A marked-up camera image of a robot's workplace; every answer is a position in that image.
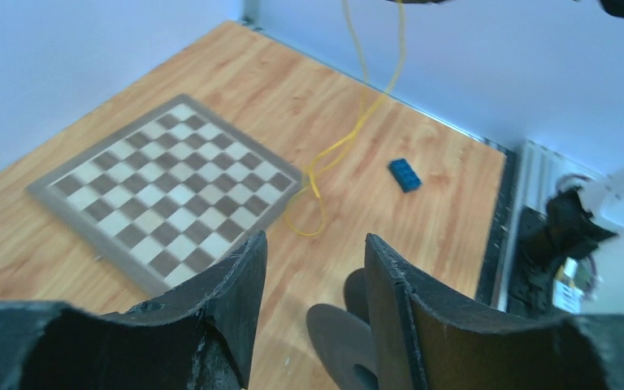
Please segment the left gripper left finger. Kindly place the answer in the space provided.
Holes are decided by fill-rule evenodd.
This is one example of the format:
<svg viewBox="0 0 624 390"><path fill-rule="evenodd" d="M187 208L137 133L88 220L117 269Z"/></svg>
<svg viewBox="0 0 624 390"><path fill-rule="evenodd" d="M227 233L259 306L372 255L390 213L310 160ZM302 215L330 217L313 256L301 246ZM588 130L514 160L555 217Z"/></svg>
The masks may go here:
<svg viewBox="0 0 624 390"><path fill-rule="evenodd" d="M247 388L266 272L256 232L124 313L0 301L0 389Z"/></svg>

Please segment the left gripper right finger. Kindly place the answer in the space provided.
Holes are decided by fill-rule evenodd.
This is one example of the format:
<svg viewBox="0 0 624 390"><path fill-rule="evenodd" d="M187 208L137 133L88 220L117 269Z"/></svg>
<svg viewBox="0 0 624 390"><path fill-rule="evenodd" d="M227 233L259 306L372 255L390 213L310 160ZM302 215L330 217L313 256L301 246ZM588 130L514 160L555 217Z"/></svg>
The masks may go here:
<svg viewBox="0 0 624 390"><path fill-rule="evenodd" d="M624 389L624 314L501 312L375 234L364 270L382 389Z"/></svg>

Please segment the black cable spool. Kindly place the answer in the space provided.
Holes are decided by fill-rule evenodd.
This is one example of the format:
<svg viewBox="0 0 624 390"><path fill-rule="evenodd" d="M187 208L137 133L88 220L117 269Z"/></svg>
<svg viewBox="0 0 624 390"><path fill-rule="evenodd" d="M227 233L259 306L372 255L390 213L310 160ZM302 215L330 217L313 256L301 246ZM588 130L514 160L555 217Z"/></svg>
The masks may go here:
<svg viewBox="0 0 624 390"><path fill-rule="evenodd" d="M344 309L326 303L308 309L305 324L311 344L338 388L378 390L363 268L346 278L343 297Z"/></svg>

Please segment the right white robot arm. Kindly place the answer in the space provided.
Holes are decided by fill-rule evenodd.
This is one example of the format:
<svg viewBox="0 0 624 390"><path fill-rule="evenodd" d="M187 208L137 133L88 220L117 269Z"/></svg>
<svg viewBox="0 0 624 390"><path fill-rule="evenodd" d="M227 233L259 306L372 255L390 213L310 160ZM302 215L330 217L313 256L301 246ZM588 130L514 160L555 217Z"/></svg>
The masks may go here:
<svg viewBox="0 0 624 390"><path fill-rule="evenodd" d="M599 273L592 254L624 230L624 168L592 180L568 174L545 212L525 207L519 222L507 310L530 319L577 314Z"/></svg>

